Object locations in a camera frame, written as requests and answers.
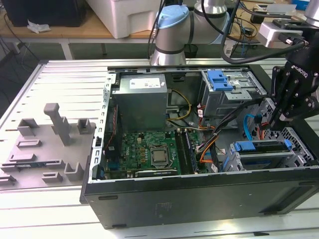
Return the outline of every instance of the slotted metal table surface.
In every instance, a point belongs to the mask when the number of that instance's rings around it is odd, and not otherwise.
[[[226,64],[222,59],[187,63]],[[272,68],[284,65],[285,59],[255,64],[271,76]],[[51,124],[43,113],[44,105],[59,103],[60,115],[70,123],[79,118],[96,123],[108,67],[148,65],[143,59],[49,61],[38,65],[0,119],[0,163],[6,161],[15,143],[19,134],[16,127],[22,118]],[[319,117],[307,121],[319,134]],[[252,238],[255,232],[268,233],[264,239],[319,238],[319,194],[287,215],[106,231],[90,206],[79,203],[80,191],[81,186],[0,192],[0,238]]]

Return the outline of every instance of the floor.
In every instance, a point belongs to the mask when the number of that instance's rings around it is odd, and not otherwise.
[[[20,45],[20,54],[13,55],[7,51],[7,56],[0,61],[0,117],[7,110],[19,90],[36,67],[37,60]],[[30,50],[40,60],[63,60],[63,51],[59,44],[31,44]],[[147,44],[107,44],[107,55],[102,54],[100,44],[72,44],[71,49],[75,59],[136,59],[147,58]],[[219,58],[219,45],[198,45],[198,58]],[[239,46],[233,57],[241,57],[245,53]],[[260,55],[269,51],[263,46],[249,49],[246,57]]]

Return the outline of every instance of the blue cable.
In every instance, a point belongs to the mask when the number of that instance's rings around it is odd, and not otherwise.
[[[248,140],[253,140],[253,138],[251,137],[250,132],[248,130],[248,126],[247,126],[248,117],[254,118],[254,116],[250,115],[250,114],[245,116],[245,118],[244,118],[244,131],[245,131],[245,134],[246,134]]]

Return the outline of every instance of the motherboard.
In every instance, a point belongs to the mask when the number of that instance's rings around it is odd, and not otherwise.
[[[111,178],[137,177],[147,172],[169,172],[172,175],[181,175],[184,162],[181,162],[179,132],[141,132],[125,133],[122,136],[121,157],[118,162],[109,161],[106,172],[110,172]],[[195,152],[199,145],[197,132],[190,130],[187,132],[187,142],[189,149]],[[196,159],[192,157],[189,164],[193,164],[196,170]]]

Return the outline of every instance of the black box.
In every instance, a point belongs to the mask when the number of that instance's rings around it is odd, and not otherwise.
[[[49,26],[80,26],[85,18],[85,0],[2,0],[14,26],[28,20]]]

